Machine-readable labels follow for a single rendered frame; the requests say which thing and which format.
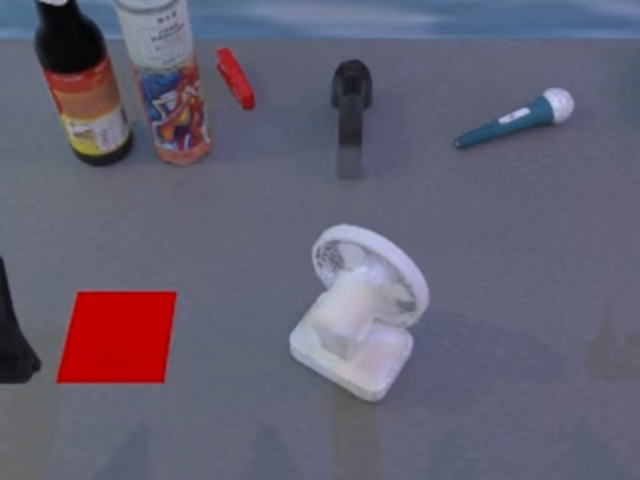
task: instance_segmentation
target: water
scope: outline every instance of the water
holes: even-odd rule
[[[112,0],[79,0],[109,37]],[[200,38],[638,37],[640,0],[190,0]],[[0,37],[29,38],[29,0],[0,0]]]

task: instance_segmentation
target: microphone head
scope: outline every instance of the microphone head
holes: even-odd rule
[[[556,125],[566,122],[575,110],[573,97],[563,88],[549,88],[543,93],[543,97],[553,109],[553,123]]]

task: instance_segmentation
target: gray tabletop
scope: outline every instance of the gray tabletop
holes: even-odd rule
[[[28,43],[0,43],[0,253],[44,371],[0,389],[3,480],[632,480],[640,476],[640,42],[230,42],[239,109],[199,45],[215,152],[86,167]],[[365,60],[366,177],[334,177],[329,80]],[[561,86],[561,127],[452,139]],[[385,401],[293,361],[327,227],[402,246],[433,302]],[[79,290],[179,293],[162,386],[56,386]]]

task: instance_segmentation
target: black tool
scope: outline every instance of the black tool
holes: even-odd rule
[[[0,257],[0,384],[27,383],[41,368],[40,359],[18,325]]]
[[[363,112],[373,102],[371,72],[360,60],[338,66],[331,86],[331,104],[340,110],[338,125],[338,178],[362,175]]]

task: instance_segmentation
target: orange label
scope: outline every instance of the orange label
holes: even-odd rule
[[[109,59],[76,74],[45,71],[60,119],[71,145],[86,155],[120,148],[131,132]]]

